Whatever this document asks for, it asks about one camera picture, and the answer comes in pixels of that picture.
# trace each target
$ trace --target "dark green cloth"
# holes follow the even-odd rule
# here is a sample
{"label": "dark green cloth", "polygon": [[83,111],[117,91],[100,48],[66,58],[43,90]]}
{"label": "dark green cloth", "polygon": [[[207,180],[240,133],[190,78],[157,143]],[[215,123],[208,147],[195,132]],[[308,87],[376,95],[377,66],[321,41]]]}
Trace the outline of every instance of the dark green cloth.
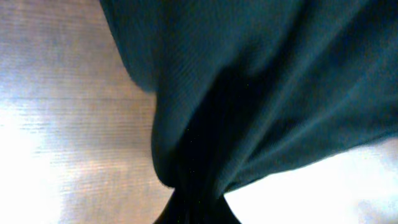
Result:
{"label": "dark green cloth", "polygon": [[156,92],[157,223],[239,223],[224,193],[397,135],[397,0],[101,3]]}

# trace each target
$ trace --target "wooden floor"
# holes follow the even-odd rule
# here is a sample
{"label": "wooden floor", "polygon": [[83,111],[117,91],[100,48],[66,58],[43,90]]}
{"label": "wooden floor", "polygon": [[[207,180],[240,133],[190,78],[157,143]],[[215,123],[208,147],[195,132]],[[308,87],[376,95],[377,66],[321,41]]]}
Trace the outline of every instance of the wooden floor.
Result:
{"label": "wooden floor", "polygon": [[1,1],[0,57],[0,223],[152,223],[171,194],[150,158],[155,98],[99,1]]}

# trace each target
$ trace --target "fabric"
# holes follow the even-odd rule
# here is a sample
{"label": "fabric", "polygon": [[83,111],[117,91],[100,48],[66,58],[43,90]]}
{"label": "fabric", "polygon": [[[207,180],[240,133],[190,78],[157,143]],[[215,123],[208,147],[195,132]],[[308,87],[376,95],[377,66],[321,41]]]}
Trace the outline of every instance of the fabric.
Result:
{"label": "fabric", "polygon": [[157,96],[156,223],[239,223],[224,193],[397,135],[396,0],[101,3]]}

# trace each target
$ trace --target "cloth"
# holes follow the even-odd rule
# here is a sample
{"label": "cloth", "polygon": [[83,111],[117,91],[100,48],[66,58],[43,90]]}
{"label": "cloth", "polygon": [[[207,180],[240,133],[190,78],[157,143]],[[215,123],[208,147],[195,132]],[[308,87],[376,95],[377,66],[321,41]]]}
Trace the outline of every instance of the cloth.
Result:
{"label": "cloth", "polygon": [[156,223],[239,223],[226,192],[397,135],[396,0],[101,4],[157,97]]}

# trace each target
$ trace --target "clothing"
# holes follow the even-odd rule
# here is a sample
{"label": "clothing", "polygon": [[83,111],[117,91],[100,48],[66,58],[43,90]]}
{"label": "clothing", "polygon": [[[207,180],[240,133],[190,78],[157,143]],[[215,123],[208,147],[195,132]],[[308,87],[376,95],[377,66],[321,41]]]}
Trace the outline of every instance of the clothing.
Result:
{"label": "clothing", "polygon": [[223,194],[398,132],[398,1],[101,0],[156,92],[156,223],[239,223]]}

